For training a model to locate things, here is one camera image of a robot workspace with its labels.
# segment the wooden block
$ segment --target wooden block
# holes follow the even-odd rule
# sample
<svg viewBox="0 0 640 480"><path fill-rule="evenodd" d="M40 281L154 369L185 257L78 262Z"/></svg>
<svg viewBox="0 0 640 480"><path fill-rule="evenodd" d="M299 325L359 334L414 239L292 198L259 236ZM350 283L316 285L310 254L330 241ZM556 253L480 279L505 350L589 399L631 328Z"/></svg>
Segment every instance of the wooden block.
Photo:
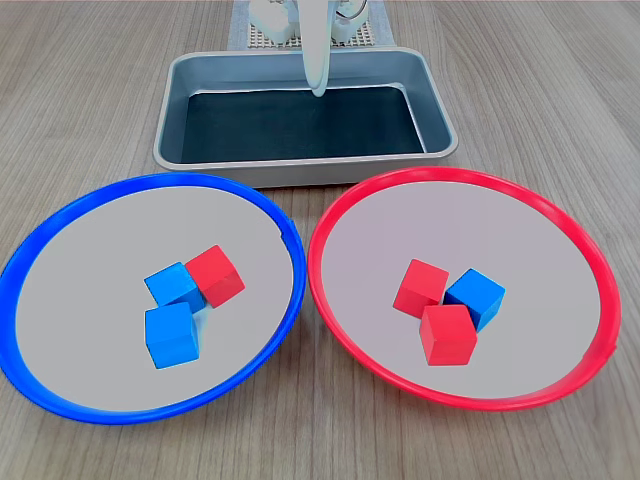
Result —
<svg viewBox="0 0 640 480"><path fill-rule="evenodd" d="M231 261L216 245L186 264L196 285L215 308L227 302L245 286Z"/></svg>
<svg viewBox="0 0 640 480"><path fill-rule="evenodd" d="M505 289L474 269L469 269L444 294L445 305L465 305L480 332L498 314Z"/></svg>
<svg viewBox="0 0 640 480"><path fill-rule="evenodd" d="M176 303L145 312L145 341L158 369L197 360L198 331L189 304Z"/></svg>
<svg viewBox="0 0 640 480"><path fill-rule="evenodd" d="M448 278L448 272L420 260L412 260L393 307L422 318L424 307L440 303Z"/></svg>
<svg viewBox="0 0 640 480"><path fill-rule="evenodd" d="M467 365L478 342L469 310L464 305L425 307L420 337L431 366Z"/></svg>
<svg viewBox="0 0 640 480"><path fill-rule="evenodd" d="M159 307L186 302L195 313L206 306L198 286L180 262L145 278L144 283Z"/></svg>

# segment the white mesh base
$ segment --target white mesh base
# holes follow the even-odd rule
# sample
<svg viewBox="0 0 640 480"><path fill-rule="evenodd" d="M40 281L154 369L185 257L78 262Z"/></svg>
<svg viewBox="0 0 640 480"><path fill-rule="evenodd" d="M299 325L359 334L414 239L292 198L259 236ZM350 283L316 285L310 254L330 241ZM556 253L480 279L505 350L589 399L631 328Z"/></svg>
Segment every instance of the white mesh base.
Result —
<svg viewBox="0 0 640 480"><path fill-rule="evenodd" d="M261 31L256 27L249 24L248 35L248 47L249 48L301 48L302 42L299 37L294 37L284 44L276 44L266 38ZM375 37L373 35L373 29L369 20L365 22L362 27L358 29L356 34L346 43L338 43L335 40L331 40L331 46L334 48L340 47L372 47L375 45Z"/></svg>

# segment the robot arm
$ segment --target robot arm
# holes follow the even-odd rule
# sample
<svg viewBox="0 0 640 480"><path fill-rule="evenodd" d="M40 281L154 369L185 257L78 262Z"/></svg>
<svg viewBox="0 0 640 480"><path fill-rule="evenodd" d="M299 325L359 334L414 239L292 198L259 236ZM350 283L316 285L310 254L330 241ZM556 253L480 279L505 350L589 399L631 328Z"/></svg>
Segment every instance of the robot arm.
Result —
<svg viewBox="0 0 640 480"><path fill-rule="evenodd" d="M369 15L367 0L252 0L249 11L251 23L274 43L300 37L305 76L316 97L327 88L332 38L346 43Z"/></svg>

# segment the blue plate rim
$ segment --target blue plate rim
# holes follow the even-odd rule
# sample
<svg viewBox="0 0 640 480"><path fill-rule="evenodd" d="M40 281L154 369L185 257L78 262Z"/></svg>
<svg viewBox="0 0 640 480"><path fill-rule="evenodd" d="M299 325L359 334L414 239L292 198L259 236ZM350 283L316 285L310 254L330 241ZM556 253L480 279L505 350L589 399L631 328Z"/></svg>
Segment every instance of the blue plate rim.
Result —
<svg viewBox="0 0 640 480"><path fill-rule="evenodd" d="M293 267L291 300L276 332L239 372L214 388L181 402L151 410L110 412L72 403L45 388L29 371L16 338L16 310L22 286L40 252L70 223L118 198L165 187L207 187L235 194L263 210L280 228ZM186 413L230 392L253 375L287 337L300 313L306 289L306 257L299 233L287 215L262 193L236 181L201 173L156 173L121 180L90 192L42 222L16 249L0 275L0 369L9 382L41 408L70 420L101 425L130 425Z"/></svg>

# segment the table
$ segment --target table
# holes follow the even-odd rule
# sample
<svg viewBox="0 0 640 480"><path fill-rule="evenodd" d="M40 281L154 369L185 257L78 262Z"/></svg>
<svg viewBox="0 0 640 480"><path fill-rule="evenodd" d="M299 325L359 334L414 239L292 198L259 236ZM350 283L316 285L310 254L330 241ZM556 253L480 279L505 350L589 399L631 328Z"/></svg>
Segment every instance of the table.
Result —
<svg viewBox="0 0 640 480"><path fill-rule="evenodd" d="M0 2L0 261L54 211L158 172L169 63L226 46L231 3ZM310 294L279 352L231 394L133 427L50 415L0 378L0 478L640 477L640 3L388 1L460 135L442 164L523 184L600 245L622 299L619 349L551 406L464 412L374 378ZM345 187L268 190L308 246Z"/></svg>

